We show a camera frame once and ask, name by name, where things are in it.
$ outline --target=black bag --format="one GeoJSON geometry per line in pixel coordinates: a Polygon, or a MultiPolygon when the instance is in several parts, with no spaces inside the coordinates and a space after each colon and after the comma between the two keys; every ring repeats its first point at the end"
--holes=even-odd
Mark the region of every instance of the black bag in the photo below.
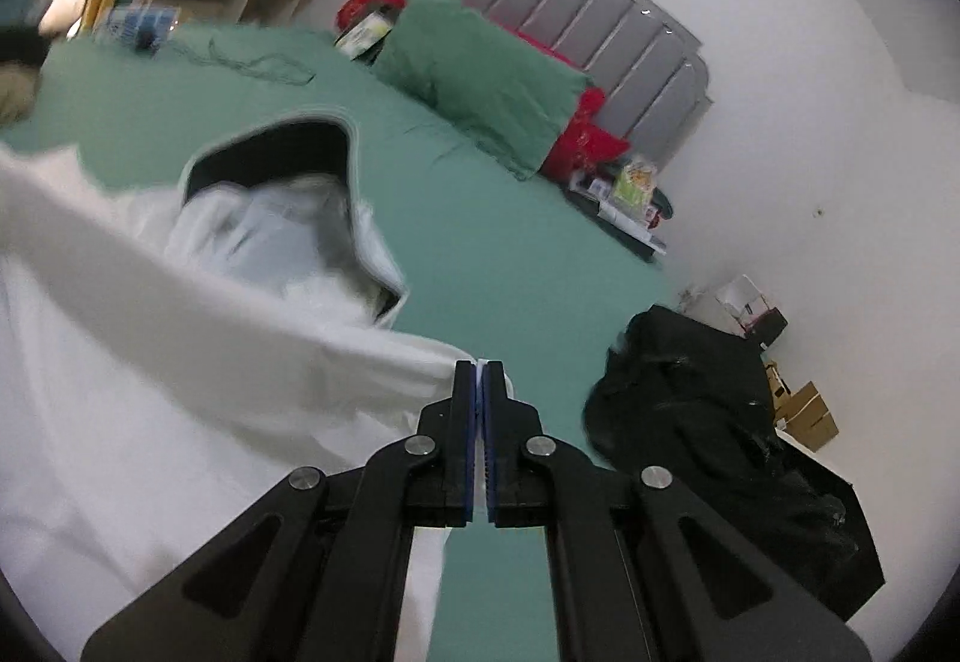
{"type": "Polygon", "coordinates": [[[766,372],[746,340],[665,307],[640,313],[608,355],[584,427],[617,470],[678,475],[845,621],[882,585],[853,488],[776,435],[766,372]]]}

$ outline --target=wooden shelf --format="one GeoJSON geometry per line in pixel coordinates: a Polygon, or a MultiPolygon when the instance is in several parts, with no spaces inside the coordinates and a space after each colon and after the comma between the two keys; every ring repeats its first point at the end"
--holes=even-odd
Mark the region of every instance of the wooden shelf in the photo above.
{"type": "Polygon", "coordinates": [[[181,22],[185,20],[218,20],[223,16],[224,4],[211,0],[154,0],[157,6],[179,7],[181,22]]]}

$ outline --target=gray headboard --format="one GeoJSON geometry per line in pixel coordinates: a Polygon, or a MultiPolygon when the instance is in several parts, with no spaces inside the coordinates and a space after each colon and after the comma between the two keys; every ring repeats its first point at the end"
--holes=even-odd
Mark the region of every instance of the gray headboard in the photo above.
{"type": "Polygon", "coordinates": [[[664,167],[709,107],[700,41],[650,0],[463,0],[583,68],[607,93],[596,123],[664,167]]]}

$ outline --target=mattress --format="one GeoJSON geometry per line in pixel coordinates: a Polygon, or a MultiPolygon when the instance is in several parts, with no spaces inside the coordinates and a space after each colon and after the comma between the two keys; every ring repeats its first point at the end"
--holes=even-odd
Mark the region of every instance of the mattress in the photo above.
{"type": "MultiPolygon", "coordinates": [[[[54,46],[34,115],[3,141],[17,152],[76,144],[85,170],[120,189],[176,182],[200,148],[272,118],[306,110],[348,118],[352,185],[373,205],[410,290],[395,327],[504,361],[544,430],[585,447],[583,401],[607,346],[632,315],[672,299],[659,269],[597,230],[557,187],[518,182],[427,107],[345,61],[328,35],[178,32],[198,53],[210,37],[232,59],[285,55],[315,77],[287,85],[172,49],[151,58],[73,40],[54,46]]],[[[556,658],[541,532],[474,523],[451,535],[431,658],[556,658]]]]}

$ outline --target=shelf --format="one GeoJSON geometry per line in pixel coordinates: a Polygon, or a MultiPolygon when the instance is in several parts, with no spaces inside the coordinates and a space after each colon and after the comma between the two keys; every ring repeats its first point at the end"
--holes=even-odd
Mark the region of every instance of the shelf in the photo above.
{"type": "Polygon", "coordinates": [[[299,0],[247,0],[240,22],[260,25],[287,25],[299,0]]]}
{"type": "Polygon", "coordinates": [[[219,20],[224,14],[224,4],[211,0],[152,0],[155,7],[179,7],[181,22],[185,20],[219,20]]]}

